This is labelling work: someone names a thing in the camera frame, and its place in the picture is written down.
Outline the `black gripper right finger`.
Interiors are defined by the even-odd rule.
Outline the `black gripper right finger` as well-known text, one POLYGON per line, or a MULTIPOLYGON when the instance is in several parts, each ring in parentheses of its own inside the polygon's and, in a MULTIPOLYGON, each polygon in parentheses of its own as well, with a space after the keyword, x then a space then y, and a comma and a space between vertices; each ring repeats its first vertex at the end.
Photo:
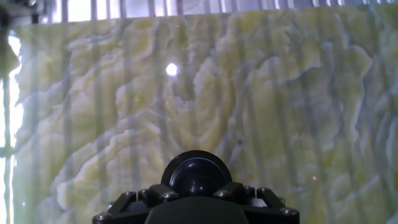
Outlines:
POLYGON ((248 223, 300 224, 300 212, 287 207, 267 187, 256 189, 242 183, 229 182, 218 189, 213 198, 237 205, 248 223))

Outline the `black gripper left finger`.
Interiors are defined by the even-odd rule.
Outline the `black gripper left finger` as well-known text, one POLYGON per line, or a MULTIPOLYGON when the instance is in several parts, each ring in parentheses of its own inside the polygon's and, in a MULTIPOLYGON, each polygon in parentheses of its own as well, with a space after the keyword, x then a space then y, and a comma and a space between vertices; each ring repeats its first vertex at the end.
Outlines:
POLYGON ((163 184, 155 184, 138 192, 122 193, 105 212, 92 218, 92 224, 145 224, 153 208, 172 202, 179 194, 163 184))

